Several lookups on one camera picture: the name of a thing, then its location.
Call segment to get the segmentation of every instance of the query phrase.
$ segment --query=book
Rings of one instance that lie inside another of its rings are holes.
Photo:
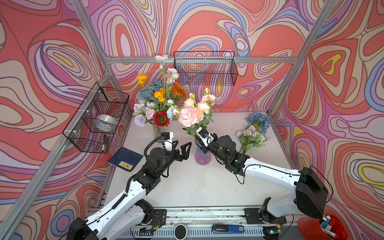
[[[143,155],[121,147],[108,161],[109,164],[131,172],[143,158]]]

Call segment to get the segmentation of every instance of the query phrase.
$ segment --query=red container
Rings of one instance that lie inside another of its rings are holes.
[[[332,214],[329,215],[335,222],[331,228],[331,231],[339,235],[338,240],[347,240],[348,231],[341,221]],[[319,219],[311,217],[302,217],[299,219],[299,231],[306,240],[335,240],[335,238],[326,235],[320,227]]]

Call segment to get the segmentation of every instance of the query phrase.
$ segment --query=black wire mesh basket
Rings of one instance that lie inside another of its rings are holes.
[[[91,91],[96,91],[96,94],[80,120],[73,129],[65,130],[63,134],[81,152],[107,153],[128,104],[129,95],[119,89],[99,85]]]
[[[175,51],[174,68],[180,85],[234,86],[237,67],[234,51]]]

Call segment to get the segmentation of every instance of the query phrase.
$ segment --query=robotic arm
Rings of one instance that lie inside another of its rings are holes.
[[[297,212],[317,219],[323,217],[328,189],[312,169],[284,169],[257,161],[237,152],[236,143],[229,136],[218,138],[204,128],[197,130],[195,138],[204,153],[211,152],[231,173],[257,177],[291,192],[279,198],[268,197],[264,200],[259,214],[265,223],[272,223],[276,218]]]
[[[172,132],[163,132],[144,150],[146,164],[132,175],[126,189],[97,213],[82,221],[77,218],[70,225],[67,240],[114,240],[127,228],[138,224],[150,225],[153,207],[143,198],[160,182],[160,176],[176,161],[187,160],[191,142],[181,146],[181,154],[176,150],[178,141],[172,141]],[[148,149],[157,141],[162,148]]]

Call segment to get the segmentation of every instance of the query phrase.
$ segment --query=clear glass vase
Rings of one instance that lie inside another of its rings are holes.
[[[198,147],[195,153],[195,161],[199,165],[207,165],[211,161],[211,158],[212,158],[211,153],[207,152],[207,154],[204,154],[204,152],[200,149],[201,147],[200,143],[197,140],[195,140],[195,143]]]
[[[166,132],[165,127],[160,127],[158,125],[152,125],[153,126],[153,139],[160,137],[162,132]]]

